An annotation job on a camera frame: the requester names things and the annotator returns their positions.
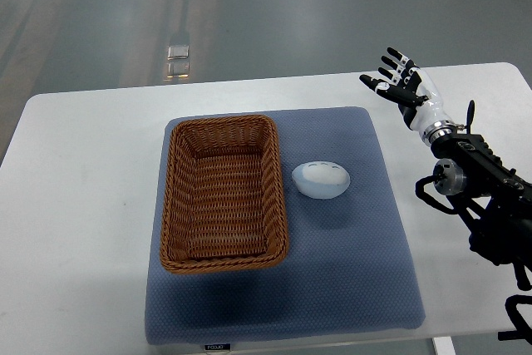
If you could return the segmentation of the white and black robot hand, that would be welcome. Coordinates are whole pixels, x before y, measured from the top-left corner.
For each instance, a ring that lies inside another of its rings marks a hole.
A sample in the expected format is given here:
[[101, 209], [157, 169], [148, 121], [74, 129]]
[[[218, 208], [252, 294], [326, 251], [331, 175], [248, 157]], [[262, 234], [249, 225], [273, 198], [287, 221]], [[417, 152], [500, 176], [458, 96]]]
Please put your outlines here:
[[389, 47], [382, 57], [379, 78], [360, 75], [360, 81], [380, 97], [398, 105], [406, 126], [419, 134], [426, 145], [457, 131], [444, 111], [444, 102], [427, 72], [398, 50]]

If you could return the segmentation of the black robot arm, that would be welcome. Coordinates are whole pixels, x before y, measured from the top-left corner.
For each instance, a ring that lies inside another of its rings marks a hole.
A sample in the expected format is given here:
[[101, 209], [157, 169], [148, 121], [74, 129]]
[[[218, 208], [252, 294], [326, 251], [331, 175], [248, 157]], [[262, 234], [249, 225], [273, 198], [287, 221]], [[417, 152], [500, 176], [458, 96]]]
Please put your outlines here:
[[470, 250], [499, 266], [510, 264], [520, 293], [505, 301], [514, 330], [500, 340], [531, 340], [519, 311], [531, 303], [531, 184], [505, 168], [484, 138], [444, 128], [428, 139], [437, 163], [416, 182], [416, 196], [445, 214], [456, 214], [470, 231]]

